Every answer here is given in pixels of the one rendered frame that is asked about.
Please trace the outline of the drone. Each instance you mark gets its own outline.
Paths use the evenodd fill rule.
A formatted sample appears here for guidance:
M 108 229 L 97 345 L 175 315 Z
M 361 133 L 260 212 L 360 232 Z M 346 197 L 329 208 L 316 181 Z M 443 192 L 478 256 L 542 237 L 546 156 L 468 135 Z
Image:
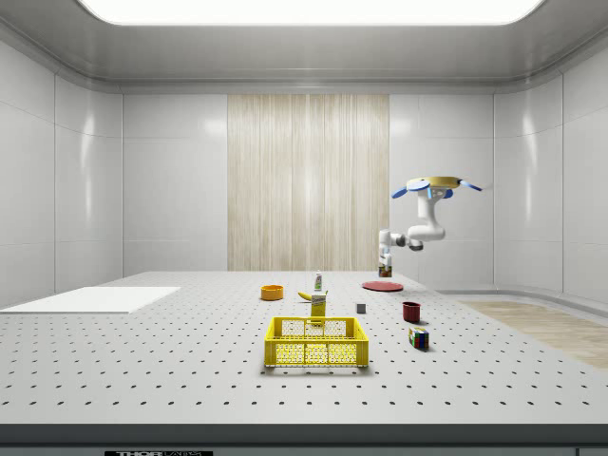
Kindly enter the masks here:
M 444 199 L 449 199 L 453 196 L 453 190 L 459 186 L 465 186 L 476 191 L 481 191 L 481 188 L 457 177 L 423 177 L 409 180 L 407 184 L 391 194 L 393 199 L 397 199 L 405 195 L 407 192 L 419 192 L 427 190 L 429 198 L 432 197 L 433 189 L 444 189 Z

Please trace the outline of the yellow basket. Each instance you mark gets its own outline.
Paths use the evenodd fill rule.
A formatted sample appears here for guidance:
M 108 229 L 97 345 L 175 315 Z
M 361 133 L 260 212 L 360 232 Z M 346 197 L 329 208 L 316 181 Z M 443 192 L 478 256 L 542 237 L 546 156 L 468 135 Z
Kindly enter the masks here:
M 369 364 L 369 339 L 355 317 L 275 316 L 264 343 L 266 366 Z

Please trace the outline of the white board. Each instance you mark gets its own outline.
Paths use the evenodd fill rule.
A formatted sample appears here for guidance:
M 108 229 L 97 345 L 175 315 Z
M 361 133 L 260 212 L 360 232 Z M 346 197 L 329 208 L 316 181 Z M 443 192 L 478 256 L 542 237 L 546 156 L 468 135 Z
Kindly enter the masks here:
M 0 314 L 131 314 L 180 287 L 84 287 L 0 310 Z

